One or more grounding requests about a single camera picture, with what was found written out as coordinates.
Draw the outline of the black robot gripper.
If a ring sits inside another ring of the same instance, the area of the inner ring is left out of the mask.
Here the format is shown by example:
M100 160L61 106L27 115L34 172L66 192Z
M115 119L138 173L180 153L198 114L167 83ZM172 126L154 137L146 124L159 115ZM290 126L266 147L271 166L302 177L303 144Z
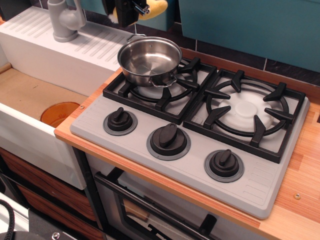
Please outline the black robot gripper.
M103 0L102 4L107 15L112 14L120 27L128 27L150 12L146 0Z

